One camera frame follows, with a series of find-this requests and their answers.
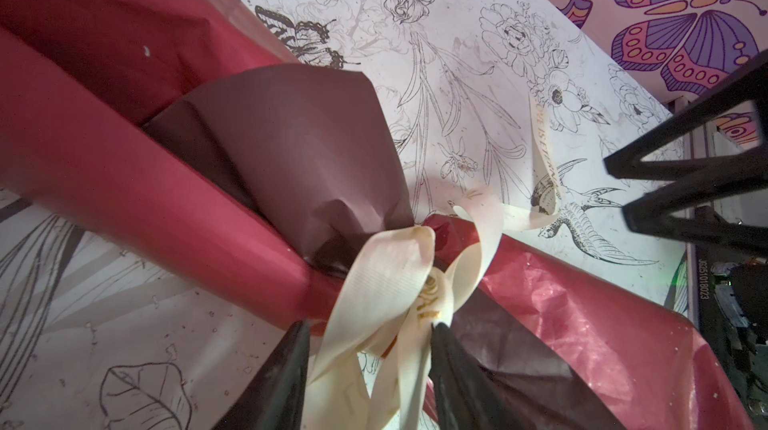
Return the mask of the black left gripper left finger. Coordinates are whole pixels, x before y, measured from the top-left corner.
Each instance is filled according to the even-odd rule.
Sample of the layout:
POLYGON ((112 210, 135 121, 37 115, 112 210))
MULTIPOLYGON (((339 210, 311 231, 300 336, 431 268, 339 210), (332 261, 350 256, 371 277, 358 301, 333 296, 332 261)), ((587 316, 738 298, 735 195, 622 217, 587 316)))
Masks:
POLYGON ((301 427, 310 326, 293 323, 215 430, 288 430, 301 427))

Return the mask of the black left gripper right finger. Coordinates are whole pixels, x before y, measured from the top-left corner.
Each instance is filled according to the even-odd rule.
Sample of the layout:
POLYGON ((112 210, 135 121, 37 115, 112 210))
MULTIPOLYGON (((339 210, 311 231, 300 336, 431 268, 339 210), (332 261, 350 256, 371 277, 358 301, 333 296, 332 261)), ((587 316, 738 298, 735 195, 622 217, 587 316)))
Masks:
POLYGON ((449 326, 432 327, 431 371, 441 429, 531 429, 495 392, 479 365, 463 349, 449 326))

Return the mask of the dark red wrapping paper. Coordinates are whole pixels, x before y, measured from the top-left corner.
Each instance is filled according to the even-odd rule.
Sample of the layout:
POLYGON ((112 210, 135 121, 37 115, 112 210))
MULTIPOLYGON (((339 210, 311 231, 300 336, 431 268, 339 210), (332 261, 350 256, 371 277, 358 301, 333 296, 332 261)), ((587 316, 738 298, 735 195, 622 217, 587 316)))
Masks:
POLYGON ((1 0, 1 425, 211 429, 369 236, 522 213, 453 328, 531 429, 748 429, 603 158, 667 110, 548 0, 1 0))

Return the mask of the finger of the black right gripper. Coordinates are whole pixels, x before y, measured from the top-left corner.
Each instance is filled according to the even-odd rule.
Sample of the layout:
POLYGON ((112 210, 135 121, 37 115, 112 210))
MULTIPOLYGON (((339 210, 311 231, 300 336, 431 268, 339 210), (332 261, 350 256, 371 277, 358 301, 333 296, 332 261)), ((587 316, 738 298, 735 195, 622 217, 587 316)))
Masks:
POLYGON ((617 178, 674 181, 707 172, 727 178, 767 178, 767 143, 738 155, 686 160, 645 160, 678 138, 704 126, 716 117, 751 102, 758 116, 758 134, 767 137, 767 54, 757 58, 727 76, 712 90, 690 102, 682 111, 665 120, 634 142, 604 159, 608 173, 617 178))
POLYGON ((627 227, 636 233, 765 256, 765 226, 730 223, 697 212, 710 201, 766 188, 765 174, 714 179, 689 176, 626 204, 622 214, 627 227))

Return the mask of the cream satin ribbon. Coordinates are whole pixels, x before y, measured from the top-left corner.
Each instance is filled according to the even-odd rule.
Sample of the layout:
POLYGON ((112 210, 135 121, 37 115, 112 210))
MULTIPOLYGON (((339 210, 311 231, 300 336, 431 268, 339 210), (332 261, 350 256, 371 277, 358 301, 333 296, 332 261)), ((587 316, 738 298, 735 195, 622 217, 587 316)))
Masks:
POLYGON ((346 276, 306 381, 305 429, 415 429, 431 369, 430 337, 450 324, 488 270, 504 235, 538 229, 559 215, 560 194, 525 209, 487 186, 454 210, 479 240, 446 270, 434 264, 435 231, 423 225, 375 234, 346 276))

